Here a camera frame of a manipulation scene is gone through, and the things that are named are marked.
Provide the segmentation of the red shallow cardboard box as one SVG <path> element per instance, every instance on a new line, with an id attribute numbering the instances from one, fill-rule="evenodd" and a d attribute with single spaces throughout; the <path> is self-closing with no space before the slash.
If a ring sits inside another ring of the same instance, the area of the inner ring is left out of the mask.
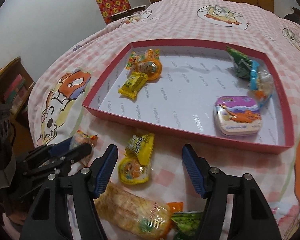
<path id="1" fill-rule="evenodd" d="M 235 76 L 226 43 L 161 39 L 132 42 L 112 59 L 83 101 L 94 116 L 189 140 L 248 151 L 281 153 L 294 145 L 292 114 L 285 90 L 271 60 L 250 48 L 238 50 L 257 61 L 274 80 L 273 95 L 260 109 L 262 128 L 253 135 L 227 136 L 214 121 L 221 96 L 249 96 L 249 86 Z M 134 100 L 118 92 L 129 77 L 132 51 L 160 49 L 162 72 L 147 82 Z"/>

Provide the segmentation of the green snack bag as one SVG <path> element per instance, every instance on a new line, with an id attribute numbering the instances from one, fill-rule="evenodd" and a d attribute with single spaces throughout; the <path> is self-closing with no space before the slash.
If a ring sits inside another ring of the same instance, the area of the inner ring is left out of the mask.
<path id="1" fill-rule="evenodd" d="M 171 216 L 177 231 L 174 239 L 195 239 L 202 216 L 202 212 L 195 211 L 174 213 Z"/>

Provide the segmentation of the blue clear candy bag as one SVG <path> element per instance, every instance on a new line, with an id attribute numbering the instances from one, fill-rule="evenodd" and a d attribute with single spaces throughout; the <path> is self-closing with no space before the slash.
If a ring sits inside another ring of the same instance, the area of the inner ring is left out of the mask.
<path id="1" fill-rule="evenodd" d="M 273 76 L 255 60 L 252 61 L 249 88 L 259 108 L 262 108 L 273 95 Z"/>

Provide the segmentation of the yellow candy packet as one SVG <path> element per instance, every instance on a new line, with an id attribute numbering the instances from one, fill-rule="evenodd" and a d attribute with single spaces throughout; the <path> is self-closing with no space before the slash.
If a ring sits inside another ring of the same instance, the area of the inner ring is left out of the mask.
<path id="1" fill-rule="evenodd" d="M 132 72 L 125 83 L 118 89 L 118 92 L 121 95 L 134 100 L 147 80 L 147 74 L 141 72 Z"/>

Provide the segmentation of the yellow jelly cup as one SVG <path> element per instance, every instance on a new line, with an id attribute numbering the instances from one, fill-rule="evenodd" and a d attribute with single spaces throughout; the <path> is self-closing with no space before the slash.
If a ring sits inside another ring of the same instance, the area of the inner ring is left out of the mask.
<path id="1" fill-rule="evenodd" d="M 144 184 L 150 179 L 151 165 L 141 165 L 136 156 L 127 156 L 118 165 L 118 176 L 127 185 Z"/>

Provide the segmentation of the clear colourful candy packet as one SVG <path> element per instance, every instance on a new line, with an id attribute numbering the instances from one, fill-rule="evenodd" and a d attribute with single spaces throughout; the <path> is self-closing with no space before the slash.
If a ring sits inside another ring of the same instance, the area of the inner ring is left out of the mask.
<path id="1" fill-rule="evenodd" d="M 80 160 L 80 162 L 84 166 L 89 166 L 89 162 L 92 159 L 93 150 L 97 144 L 97 140 L 98 140 L 97 135 L 88 135 L 88 134 L 82 132 L 81 130 L 77 130 L 77 132 L 73 135 L 73 137 L 70 141 L 69 150 L 72 150 L 83 143 L 90 144 L 92 147 L 91 153 Z"/>

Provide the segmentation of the orange striped candy wrapper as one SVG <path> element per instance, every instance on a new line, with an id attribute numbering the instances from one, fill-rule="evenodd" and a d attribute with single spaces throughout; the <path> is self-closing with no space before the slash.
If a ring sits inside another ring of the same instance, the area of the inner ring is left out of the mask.
<path id="1" fill-rule="evenodd" d="M 125 68 L 127 70 L 135 69 L 136 65 L 140 61 L 147 60 L 147 59 L 158 60 L 159 55 L 160 55 L 160 49 L 148 49 L 148 50 L 140 51 L 140 52 L 132 51 L 128 58 Z"/>

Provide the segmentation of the pink checkered cartoon bedsheet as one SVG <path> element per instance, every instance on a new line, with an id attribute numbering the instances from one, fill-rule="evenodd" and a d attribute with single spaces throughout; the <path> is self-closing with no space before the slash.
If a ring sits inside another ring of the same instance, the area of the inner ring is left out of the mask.
<path id="1" fill-rule="evenodd" d="M 214 122 L 222 96 L 250 95 L 226 52 L 232 47 L 267 68 L 274 93 L 261 130 L 223 135 Z M 246 3 L 165 0 L 138 21 L 121 20 L 79 42 L 37 81 L 29 100 L 34 143 L 56 144 L 81 130 L 95 134 L 94 156 L 109 144 L 151 132 L 151 178 L 127 190 L 201 210 L 181 160 L 191 144 L 212 166 L 251 174 L 283 239 L 300 230 L 300 25 Z"/>

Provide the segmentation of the dark green snack packet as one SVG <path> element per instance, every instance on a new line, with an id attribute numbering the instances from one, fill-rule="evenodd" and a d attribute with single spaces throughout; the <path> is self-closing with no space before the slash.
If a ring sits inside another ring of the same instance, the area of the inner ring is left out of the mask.
<path id="1" fill-rule="evenodd" d="M 226 47 L 230 58 L 233 60 L 235 75 L 244 80 L 250 80 L 253 61 L 241 51 L 229 46 Z"/>

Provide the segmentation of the wooden bookshelf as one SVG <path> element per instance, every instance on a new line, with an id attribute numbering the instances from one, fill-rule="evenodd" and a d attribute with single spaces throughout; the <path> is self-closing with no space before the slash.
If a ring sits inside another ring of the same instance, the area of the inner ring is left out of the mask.
<path id="1" fill-rule="evenodd" d="M 0 69 L 0 103 L 10 105 L 14 120 L 26 111 L 27 102 L 35 82 L 23 67 L 20 57 Z"/>

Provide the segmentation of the rice cracker package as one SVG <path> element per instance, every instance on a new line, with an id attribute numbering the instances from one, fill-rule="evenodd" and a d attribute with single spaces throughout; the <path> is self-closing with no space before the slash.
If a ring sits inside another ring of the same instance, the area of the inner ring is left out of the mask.
<path id="1" fill-rule="evenodd" d="M 142 239 L 166 239 L 172 228 L 172 215 L 183 211 L 182 202 L 156 202 L 111 182 L 94 204 L 100 218 Z"/>

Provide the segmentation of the purple cartoon candy tin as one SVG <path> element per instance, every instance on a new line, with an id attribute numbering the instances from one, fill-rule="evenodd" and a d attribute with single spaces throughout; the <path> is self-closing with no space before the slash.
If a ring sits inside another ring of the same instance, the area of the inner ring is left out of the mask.
<path id="1" fill-rule="evenodd" d="M 253 135 L 262 128 L 259 106 L 249 96 L 221 96 L 213 114 L 215 125 L 227 136 Z"/>

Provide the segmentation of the yellow mesh snack packet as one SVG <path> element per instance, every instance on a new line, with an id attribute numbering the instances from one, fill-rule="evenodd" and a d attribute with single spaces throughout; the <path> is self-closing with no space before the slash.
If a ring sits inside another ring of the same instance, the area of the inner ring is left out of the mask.
<path id="1" fill-rule="evenodd" d="M 133 135 L 125 148 L 126 155 L 135 155 L 142 166 L 150 162 L 154 146 L 154 134 L 148 133 L 142 136 Z"/>

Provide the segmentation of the orange jelly cup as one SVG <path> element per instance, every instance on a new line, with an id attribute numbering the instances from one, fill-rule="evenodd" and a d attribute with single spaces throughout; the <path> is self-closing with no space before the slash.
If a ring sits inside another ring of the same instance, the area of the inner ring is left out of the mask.
<path id="1" fill-rule="evenodd" d="M 137 63 L 136 70 L 147 74 L 149 81 L 154 81 L 159 78 L 162 72 L 162 64 L 157 59 L 145 59 Z"/>

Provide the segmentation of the dark wooden side table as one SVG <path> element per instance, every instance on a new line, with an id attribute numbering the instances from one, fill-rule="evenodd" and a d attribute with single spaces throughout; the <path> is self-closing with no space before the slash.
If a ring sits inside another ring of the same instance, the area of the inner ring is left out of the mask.
<path id="1" fill-rule="evenodd" d="M 145 9 L 146 9 L 146 5 L 140 5 L 140 6 L 137 6 L 137 7 L 130 8 L 128 10 L 124 10 L 124 11 L 115 13 L 115 14 L 110 16 L 110 21 L 114 22 L 114 21 L 117 21 L 119 19 L 122 19 L 122 18 L 125 18 L 125 17 L 128 17 L 128 16 L 132 16 L 133 14 L 135 14 L 137 12 L 144 11 Z"/>

